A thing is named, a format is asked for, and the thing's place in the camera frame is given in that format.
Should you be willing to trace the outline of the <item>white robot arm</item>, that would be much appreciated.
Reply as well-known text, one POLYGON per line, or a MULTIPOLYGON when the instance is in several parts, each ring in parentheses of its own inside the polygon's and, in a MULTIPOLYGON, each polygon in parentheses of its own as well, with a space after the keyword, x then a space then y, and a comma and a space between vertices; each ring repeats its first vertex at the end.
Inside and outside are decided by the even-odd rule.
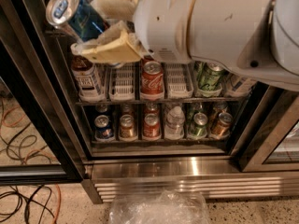
POLYGON ((298 0, 138 0, 135 33, 108 30, 71 50, 96 63, 214 63, 297 91, 298 0))

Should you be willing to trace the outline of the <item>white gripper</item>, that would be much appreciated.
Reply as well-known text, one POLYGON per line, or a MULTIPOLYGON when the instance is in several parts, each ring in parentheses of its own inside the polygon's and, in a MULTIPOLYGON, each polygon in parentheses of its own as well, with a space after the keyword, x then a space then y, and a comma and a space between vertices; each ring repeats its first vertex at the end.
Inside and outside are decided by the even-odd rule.
POLYGON ((189 63, 187 40, 195 1, 92 0, 91 6, 102 18, 122 21, 96 39, 72 44, 71 51, 92 63, 133 63, 142 58, 141 43, 155 61, 189 63), (135 33, 124 22, 133 17, 135 33))

